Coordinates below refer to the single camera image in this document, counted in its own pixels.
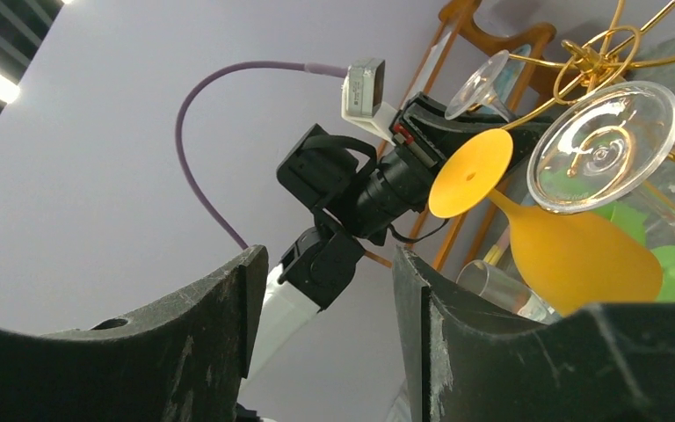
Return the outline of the clear wine glass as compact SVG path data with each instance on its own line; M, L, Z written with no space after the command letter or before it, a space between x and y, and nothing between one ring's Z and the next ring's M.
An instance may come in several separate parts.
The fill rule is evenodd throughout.
M675 194L658 180L675 146L675 94L648 81L594 91L563 112L538 141L526 171L543 209L573 215L626 196L675 236Z
M507 122L514 121L515 114L503 103L494 89L495 81L503 71L509 57L508 50L501 50L491 56L470 76L446 106L445 118L454 120L466 113L472 106L480 105L489 108Z

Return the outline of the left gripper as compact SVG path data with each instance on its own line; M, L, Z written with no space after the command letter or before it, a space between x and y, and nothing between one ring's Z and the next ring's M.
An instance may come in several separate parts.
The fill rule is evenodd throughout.
M475 112L448 120L445 105L417 94L390 126L390 133L399 136L399 145L389 154L389 173L436 175L454 152L489 124L488 114Z

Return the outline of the orange plastic goblet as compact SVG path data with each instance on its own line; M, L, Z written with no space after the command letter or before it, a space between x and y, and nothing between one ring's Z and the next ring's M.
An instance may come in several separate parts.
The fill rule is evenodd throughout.
M484 199L506 216L512 257L524 282L559 314L597 302L654 302L663 284L657 258L607 219L585 212L556 215L522 206L498 191L513 139L494 128L474 135L442 166L428 208L438 218L462 215Z

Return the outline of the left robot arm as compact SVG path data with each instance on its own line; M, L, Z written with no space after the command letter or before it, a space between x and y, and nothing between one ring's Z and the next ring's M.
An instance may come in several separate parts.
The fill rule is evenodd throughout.
M416 95L393 113L386 156L360 140L313 126L277 169L277 179L313 216L271 270L254 343L248 387L273 355L352 282L366 244L394 236L394 221L421 211L441 166L473 135L502 125L486 113L447 119L445 107Z

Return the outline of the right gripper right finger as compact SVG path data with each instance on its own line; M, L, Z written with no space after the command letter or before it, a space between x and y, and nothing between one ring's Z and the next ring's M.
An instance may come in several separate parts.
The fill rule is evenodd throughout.
M413 420L675 421L675 303L596 303L540 324L403 247L392 277Z

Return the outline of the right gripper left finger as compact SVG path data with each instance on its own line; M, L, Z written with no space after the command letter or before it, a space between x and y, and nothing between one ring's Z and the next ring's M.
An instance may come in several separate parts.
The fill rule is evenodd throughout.
M256 421L238 402L268 272L261 245L89 330L0 329L0 421Z

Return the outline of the small clear glass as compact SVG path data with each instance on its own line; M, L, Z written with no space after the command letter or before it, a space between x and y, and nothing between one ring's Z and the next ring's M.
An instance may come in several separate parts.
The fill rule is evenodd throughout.
M466 264L458 274L456 283L516 316L541 324L552 324L562 319L529 286L483 260Z

